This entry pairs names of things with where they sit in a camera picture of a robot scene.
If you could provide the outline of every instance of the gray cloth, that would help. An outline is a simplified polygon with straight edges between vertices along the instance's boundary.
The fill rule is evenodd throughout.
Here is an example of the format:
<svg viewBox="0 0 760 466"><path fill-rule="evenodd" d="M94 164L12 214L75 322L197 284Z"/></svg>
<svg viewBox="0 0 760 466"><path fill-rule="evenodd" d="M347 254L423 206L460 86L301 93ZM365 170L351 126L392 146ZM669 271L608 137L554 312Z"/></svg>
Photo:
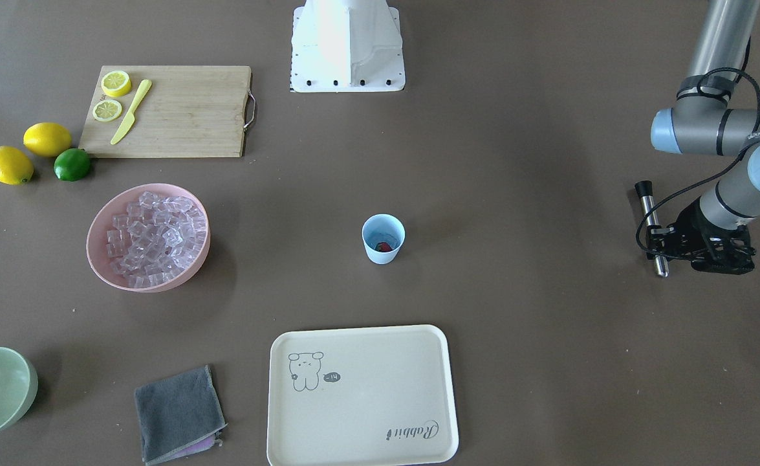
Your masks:
<svg viewBox="0 0 760 466"><path fill-rule="evenodd" d="M135 389L135 409L147 466L211 448L227 425L208 366Z"/></svg>

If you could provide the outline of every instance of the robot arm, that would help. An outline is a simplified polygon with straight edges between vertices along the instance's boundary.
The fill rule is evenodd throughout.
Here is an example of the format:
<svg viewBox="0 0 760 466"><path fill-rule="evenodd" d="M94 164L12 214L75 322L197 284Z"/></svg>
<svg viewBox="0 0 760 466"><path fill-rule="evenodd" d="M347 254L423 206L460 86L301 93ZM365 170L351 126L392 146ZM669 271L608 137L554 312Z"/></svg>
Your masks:
<svg viewBox="0 0 760 466"><path fill-rule="evenodd" d="M637 184L646 210L640 227L648 225L646 250L661 276L667 275L666 260L673 259L689 260L697 271L744 274L754 269L746 225L760 216L760 94L737 66L746 63L759 6L760 0L710 0L676 103L653 120L651 141L657 150L737 157L719 182L666 228L652 213L673 195L648 209L651 185ZM740 77L754 83L757 109L728 109Z"/></svg>

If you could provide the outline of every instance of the lemon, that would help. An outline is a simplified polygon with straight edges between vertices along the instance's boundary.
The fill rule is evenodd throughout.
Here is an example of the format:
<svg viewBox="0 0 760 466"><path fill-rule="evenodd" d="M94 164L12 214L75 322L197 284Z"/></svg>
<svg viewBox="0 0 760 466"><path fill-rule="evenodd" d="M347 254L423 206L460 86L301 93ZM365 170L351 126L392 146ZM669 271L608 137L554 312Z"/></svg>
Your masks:
<svg viewBox="0 0 760 466"><path fill-rule="evenodd" d="M126 71L110 71L101 79L101 89L104 94L110 97L121 97L126 95L132 89L132 83L129 82L129 74Z"/></svg>
<svg viewBox="0 0 760 466"><path fill-rule="evenodd" d="M23 184L32 179L34 165L19 148L0 147L0 182Z"/></svg>
<svg viewBox="0 0 760 466"><path fill-rule="evenodd" d="M65 150L55 159L55 176L65 182L77 182L87 176L90 165L87 151Z"/></svg>
<svg viewBox="0 0 760 466"><path fill-rule="evenodd" d="M107 98L92 107L92 117L98 121L107 123L107 121L113 121L113 119L118 118L122 109L123 107L119 101Z"/></svg>
<svg viewBox="0 0 760 466"><path fill-rule="evenodd" d="M23 145L40 157L57 157L72 147L72 135L57 123L34 124L24 133Z"/></svg>

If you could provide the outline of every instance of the metal rod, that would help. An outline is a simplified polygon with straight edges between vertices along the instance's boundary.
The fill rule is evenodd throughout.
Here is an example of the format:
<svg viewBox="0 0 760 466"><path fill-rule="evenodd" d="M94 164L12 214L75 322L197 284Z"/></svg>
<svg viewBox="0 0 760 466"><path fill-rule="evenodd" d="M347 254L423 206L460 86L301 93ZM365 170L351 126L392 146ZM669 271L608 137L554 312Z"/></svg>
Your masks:
<svg viewBox="0 0 760 466"><path fill-rule="evenodd" d="M653 206L655 205L653 201L652 195L643 195L641 198L641 209L644 211L644 215L647 215L647 212L653 209ZM653 225L660 225L658 223L658 214L653 212L651 215L647 216L647 227L652 227ZM667 266L667 259L663 256L655 256L653 259L653 263L655 266L655 274L657 274L659 277L667 278L667 275L670 273L670 269Z"/></svg>

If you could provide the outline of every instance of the brown table surface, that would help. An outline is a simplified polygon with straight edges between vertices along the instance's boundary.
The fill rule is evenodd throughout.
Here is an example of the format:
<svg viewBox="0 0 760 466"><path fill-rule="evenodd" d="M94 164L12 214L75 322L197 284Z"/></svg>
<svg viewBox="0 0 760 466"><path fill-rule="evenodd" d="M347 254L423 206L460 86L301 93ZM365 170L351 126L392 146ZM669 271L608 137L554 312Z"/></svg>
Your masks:
<svg viewBox="0 0 760 466"><path fill-rule="evenodd" d="M391 2L404 91L292 94L301 2L0 1L0 145L39 121L77 142L102 65L249 65L259 107L242 159L99 160L77 183L36 159L0 183L0 346L40 382L0 464L141 464L134 389L203 364L225 442L179 462L267 464L271 342L401 324L448 337L450 464L760 464L760 219L743 276L660 280L633 238L635 182L663 197L730 161L649 142L707 4ZM111 288L87 228L155 182L205 204L208 259L162 294ZM408 232L386 266L359 237L377 212Z"/></svg>

